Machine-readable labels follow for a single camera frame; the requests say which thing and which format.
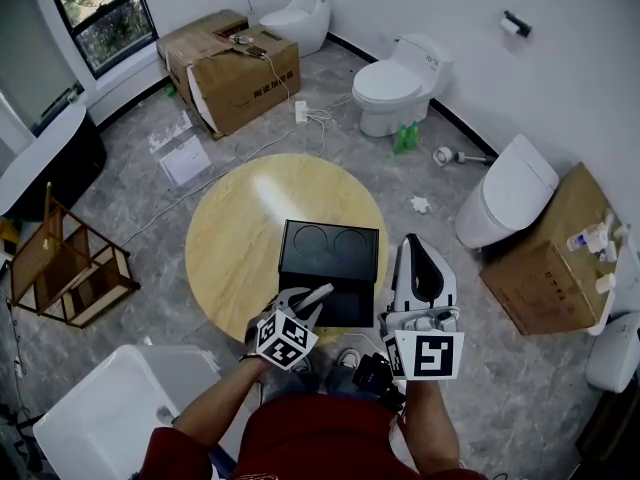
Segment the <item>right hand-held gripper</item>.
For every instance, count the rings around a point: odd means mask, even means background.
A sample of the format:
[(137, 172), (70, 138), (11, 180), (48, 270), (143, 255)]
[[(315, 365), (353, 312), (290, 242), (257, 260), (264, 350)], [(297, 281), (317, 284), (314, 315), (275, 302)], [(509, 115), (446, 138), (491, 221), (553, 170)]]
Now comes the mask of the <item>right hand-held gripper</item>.
[(456, 379), (465, 335), (458, 327), (457, 279), (449, 263), (410, 233), (397, 249), (391, 288), (395, 311), (378, 319), (393, 379)]

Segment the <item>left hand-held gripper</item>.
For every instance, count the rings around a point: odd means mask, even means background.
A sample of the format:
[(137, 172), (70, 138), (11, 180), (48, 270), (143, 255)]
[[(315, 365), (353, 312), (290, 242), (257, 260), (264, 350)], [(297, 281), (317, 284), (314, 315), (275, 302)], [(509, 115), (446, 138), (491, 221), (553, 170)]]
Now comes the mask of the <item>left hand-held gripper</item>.
[(323, 303), (311, 293), (308, 288), (285, 289), (261, 314), (267, 320), (259, 331), (257, 352), (282, 370), (306, 357), (318, 340), (313, 328)]

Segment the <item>black box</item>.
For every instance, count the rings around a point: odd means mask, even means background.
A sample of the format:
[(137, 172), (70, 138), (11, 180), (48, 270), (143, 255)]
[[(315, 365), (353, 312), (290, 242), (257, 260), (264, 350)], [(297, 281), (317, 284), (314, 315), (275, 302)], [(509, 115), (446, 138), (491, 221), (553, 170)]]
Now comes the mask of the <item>black box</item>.
[(278, 262), (278, 288), (334, 290), (323, 300), (318, 327), (371, 328), (378, 277), (379, 231), (287, 220)]

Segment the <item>person's left forearm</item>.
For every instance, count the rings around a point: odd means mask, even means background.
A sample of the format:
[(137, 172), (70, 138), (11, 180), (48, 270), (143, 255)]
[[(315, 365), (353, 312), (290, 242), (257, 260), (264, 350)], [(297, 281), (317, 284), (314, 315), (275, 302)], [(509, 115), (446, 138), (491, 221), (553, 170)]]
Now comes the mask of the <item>person's left forearm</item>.
[(174, 421), (173, 428), (199, 445), (214, 448), (236, 417), (239, 408), (269, 364), (249, 357), (197, 397)]

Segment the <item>person's right forearm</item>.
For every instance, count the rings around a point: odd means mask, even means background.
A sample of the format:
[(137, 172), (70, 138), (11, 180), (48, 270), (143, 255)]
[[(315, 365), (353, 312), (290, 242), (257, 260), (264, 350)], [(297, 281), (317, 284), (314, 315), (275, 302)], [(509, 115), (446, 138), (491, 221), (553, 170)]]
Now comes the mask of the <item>person's right forearm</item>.
[(458, 435), (436, 381), (408, 381), (404, 436), (422, 477), (460, 468)]

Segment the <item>tall cardboard box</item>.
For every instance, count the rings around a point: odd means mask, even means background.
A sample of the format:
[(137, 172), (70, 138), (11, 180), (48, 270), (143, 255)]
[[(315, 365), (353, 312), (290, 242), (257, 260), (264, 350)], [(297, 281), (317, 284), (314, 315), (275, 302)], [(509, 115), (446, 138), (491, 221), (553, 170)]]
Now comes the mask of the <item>tall cardboard box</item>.
[(522, 335), (553, 334), (596, 326), (607, 295), (596, 282), (616, 264), (567, 240), (606, 221), (612, 206), (579, 163), (562, 178), (549, 204), (515, 246), (484, 266), (480, 277)]

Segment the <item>person's left hand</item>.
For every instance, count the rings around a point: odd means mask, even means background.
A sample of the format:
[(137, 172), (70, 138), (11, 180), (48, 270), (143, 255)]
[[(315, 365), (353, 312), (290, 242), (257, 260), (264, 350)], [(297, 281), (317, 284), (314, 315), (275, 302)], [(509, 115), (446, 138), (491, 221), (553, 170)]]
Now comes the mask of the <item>person's left hand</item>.
[(246, 353), (241, 357), (241, 361), (248, 359), (258, 359), (262, 362), (265, 362), (265, 358), (262, 357), (257, 352), (258, 347), (258, 337), (259, 331), (261, 327), (266, 322), (267, 317), (255, 317), (251, 319), (248, 323), (245, 336), (244, 336), (244, 345), (246, 348)]

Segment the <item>person's blue jeans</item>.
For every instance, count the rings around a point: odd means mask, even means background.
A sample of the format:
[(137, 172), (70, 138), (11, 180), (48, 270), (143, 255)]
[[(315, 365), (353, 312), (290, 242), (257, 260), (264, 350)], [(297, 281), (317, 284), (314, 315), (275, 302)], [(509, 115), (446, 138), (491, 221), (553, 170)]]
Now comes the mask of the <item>person's blue jeans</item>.
[(355, 370), (343, 366), (333, 367), (329, 375), (322, 377), (313, 370), (284, 371), (274, 369), (264, 374), (262, 383), (262, 402), (300, 394), (328, 394), (358, 400), (378, 401), (379, 395), (358, 387), (353, 382)]

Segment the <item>black waist device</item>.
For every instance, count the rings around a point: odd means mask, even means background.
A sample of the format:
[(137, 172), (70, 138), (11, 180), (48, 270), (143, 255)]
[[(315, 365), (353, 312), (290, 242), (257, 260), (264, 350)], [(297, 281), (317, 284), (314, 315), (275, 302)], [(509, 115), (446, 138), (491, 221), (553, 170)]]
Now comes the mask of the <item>black waist device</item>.
[(379, 353), (364, 355), (356, 368), (353, 383), (361, 390), (373, 394), (392, 412), (404, 408), (406, 397), (393, 380), (390, 363)]

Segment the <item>round wooden table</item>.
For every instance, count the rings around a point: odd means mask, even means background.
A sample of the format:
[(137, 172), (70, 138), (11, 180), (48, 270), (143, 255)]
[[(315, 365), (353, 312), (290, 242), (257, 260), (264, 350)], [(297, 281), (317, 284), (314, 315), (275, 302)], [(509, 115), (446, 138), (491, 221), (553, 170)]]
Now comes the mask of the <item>round wooden table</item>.
[(251, 160), (218, 180), (201, 199), (187, 233), (191, 291), (208, 319), (243, 341), (248, 321), (278, 292), (277, 265), (286, 220), (376, 229), (378, 276), (385, 283), (389, 243), (383, 215), (348, 171), (303, 154)]

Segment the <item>white smart toilet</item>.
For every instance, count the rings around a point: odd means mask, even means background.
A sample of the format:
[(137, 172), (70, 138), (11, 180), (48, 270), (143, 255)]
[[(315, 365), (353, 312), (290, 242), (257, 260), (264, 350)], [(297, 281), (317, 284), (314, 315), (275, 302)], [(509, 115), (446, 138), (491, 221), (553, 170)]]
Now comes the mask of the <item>white smart toilet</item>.
[(477, 249), (524, 230), (545, 209), (558, 184), (547, 160), (525, 136), (516, 136), (459, 209), (458, 239)]

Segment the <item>white handheld shower head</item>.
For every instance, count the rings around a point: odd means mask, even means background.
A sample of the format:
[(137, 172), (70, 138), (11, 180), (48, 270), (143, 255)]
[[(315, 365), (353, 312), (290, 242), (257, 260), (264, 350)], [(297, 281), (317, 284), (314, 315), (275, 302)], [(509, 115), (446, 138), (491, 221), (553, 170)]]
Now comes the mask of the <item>white handheld shower head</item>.
[(496, 160), (496, 157), (478, 157), (478, 156), (469, 156), (464, 152), (453, 152), (448, 147), (440, 147), (433, 153), (434, 161), (440, 166), (443, 167), (451, 162), (455, 162), (458, 164), (466, 164), (466, 163), (477, 163), (486, 166), (491, 166)]

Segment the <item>person's red shirt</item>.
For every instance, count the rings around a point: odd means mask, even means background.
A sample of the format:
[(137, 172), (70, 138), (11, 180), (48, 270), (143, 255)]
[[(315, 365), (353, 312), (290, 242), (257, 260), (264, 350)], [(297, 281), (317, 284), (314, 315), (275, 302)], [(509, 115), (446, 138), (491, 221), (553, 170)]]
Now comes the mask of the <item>person's red shirt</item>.
[(248, 420), (228, 480), (487, 480), (466, 469), (421, 477), (394, 455), (391, 420), (375, 401), (324, 394), (273, 400)]

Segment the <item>clear bottle blue label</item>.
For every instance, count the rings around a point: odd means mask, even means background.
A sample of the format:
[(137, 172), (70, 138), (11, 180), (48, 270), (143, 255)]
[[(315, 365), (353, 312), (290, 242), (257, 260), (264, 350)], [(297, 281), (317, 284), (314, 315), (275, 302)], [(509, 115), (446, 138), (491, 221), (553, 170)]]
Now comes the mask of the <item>clear bottle blue label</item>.
[(586, 247), (590, 253), (598, 253), (606, 248), (608, 242), (608, 228), (603, 223), (599, 223), (591, 225), (569, 237), (566, 245), (569, 251), (576, 251)]

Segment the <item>dark blue towel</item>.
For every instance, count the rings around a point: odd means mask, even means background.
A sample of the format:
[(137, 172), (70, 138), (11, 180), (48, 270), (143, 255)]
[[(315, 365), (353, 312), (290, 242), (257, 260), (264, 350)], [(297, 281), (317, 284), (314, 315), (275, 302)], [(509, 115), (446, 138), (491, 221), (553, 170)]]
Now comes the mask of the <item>dark blue towel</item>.
[(237, 467), (237, 462), (221, 447), (209, 453), (213, 467), (213, 480), (229, 480)]

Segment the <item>white paper sheet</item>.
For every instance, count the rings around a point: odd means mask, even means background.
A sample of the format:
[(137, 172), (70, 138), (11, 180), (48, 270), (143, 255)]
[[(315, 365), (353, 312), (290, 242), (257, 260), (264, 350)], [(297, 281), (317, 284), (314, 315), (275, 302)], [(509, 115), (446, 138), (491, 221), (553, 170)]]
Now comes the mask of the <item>white paper sheet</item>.
[(175, 186), (182, 186), (211, 166), (197, 136), (192, 136), (160, 160), (160, 166)]

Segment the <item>white toilet with tank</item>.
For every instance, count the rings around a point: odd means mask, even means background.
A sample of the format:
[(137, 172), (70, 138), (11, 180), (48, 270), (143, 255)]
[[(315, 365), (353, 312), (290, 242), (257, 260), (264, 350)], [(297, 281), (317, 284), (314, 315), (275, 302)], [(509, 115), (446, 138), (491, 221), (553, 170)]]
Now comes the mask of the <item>white toilet with tank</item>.
[(354, 77), (352, 98), (361, 110), (360, 130), (378, 138), (422, 122), (431, 100), (446, 88), (453, 66), (453, 56), (434, 39), (400, 35), (388, 58), (365, 66)]

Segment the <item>white toilet with black trim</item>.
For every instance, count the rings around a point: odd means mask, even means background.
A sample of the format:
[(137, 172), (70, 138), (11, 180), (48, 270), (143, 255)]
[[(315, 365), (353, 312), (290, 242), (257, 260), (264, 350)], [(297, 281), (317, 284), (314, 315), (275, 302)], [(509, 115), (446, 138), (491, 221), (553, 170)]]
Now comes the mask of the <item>white toilet with black trim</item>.
[(611, 321), (596, 338), (586, 370), (586, 382), (597, 389), (622, 393), (640, 365), (640, 312)]

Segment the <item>white rectangular bathtub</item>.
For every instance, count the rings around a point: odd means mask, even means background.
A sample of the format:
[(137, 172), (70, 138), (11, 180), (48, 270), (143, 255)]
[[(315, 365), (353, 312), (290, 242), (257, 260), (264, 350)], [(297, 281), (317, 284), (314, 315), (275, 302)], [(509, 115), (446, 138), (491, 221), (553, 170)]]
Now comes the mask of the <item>white rectangular bathtub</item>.
[(61, 480), (128, 480), (150, 436), (219, 379), (213, 355), (194, 345), (123, 345), (33, 427)]

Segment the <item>cardboard boxes near window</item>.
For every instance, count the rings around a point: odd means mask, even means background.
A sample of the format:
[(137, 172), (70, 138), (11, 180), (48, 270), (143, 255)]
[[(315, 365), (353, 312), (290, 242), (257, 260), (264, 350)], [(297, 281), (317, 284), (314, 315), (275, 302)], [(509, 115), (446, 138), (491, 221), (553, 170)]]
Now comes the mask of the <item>cardboard boxes near window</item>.
[[(298, 44), (262, 27), (239, 32), (249, 46), (205, 31), (172, 41), (166, 52), (171, 80), (214, 137), (228, 136), (300, 90)], [(264, 49), (256, 59), (246, 49)]]

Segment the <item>wooden shelf rack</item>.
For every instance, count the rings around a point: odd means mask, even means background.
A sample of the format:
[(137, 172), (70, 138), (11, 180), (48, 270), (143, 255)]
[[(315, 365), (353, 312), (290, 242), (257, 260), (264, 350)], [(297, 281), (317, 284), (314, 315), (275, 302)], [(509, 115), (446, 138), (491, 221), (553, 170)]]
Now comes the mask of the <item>wooden shelf rack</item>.
[(141, 288), (129, 257), (55, 199), (48, 184), (43, 221), (9, 263), (8, 306), (83, 329)]

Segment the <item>dark wooden cabinet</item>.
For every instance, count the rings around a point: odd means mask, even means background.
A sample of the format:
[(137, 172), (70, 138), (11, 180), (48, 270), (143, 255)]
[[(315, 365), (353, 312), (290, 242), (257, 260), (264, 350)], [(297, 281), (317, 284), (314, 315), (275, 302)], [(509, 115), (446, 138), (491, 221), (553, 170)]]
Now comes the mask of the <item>dark wooden cabinet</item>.
[(576, 448), (571, 480), (640, 480), (640, 388), (603, 394)]

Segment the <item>black toilet paper holder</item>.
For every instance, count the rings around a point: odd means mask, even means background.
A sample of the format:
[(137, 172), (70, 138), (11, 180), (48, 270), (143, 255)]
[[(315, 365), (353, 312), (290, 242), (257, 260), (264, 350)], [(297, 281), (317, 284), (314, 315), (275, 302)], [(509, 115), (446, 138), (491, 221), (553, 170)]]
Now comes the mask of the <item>black toilet paper holder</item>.
[(528, 38), (532, 31), (531, 25), (524, 22), (508, 10), (505, 10), (503, 12), (503, 18), (500, 21), (500, 27), (507, 34), (519, 36), (522, 38)]

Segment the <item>black oval bathtub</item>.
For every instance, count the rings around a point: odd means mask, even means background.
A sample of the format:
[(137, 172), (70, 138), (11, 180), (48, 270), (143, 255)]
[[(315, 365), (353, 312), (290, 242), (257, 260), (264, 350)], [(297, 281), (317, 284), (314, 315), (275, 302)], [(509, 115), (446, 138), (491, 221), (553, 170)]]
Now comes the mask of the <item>black oval bathtub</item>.
[(102, 138), (86, 107), (69, 105), (0, 175), (0, 216), (40, 222), (45, 193), (70, 208), (103, 170)]

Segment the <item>egg-shaped white toilet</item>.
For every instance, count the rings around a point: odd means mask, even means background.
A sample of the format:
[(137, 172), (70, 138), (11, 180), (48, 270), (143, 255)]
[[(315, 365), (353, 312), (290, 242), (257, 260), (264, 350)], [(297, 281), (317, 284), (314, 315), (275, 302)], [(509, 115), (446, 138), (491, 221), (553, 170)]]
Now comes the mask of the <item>egg-shaped white toilet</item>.
[(298, 44), (305, 57), (319, 51), (331, 19), (329, 0), (292, 0), (283, 9), (264, 15), (259, 24)]

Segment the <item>black framed window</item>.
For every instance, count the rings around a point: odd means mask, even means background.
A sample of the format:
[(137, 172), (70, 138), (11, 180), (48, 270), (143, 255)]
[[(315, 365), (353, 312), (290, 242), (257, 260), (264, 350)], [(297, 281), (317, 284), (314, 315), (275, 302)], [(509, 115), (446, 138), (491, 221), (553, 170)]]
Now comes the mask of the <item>black framed window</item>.
[(91, 74), (99, 78), (158, 38), (145, 0), (54, 0)]

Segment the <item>grey roller blind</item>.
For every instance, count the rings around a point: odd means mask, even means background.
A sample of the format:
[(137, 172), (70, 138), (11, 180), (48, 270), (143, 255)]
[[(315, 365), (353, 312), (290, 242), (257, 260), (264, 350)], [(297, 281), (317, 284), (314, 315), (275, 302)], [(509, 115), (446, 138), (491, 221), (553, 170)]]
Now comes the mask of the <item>grey roller blind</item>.
[(36, 0), (0, 0), (0, 95), (36, 136), (83, 88)]

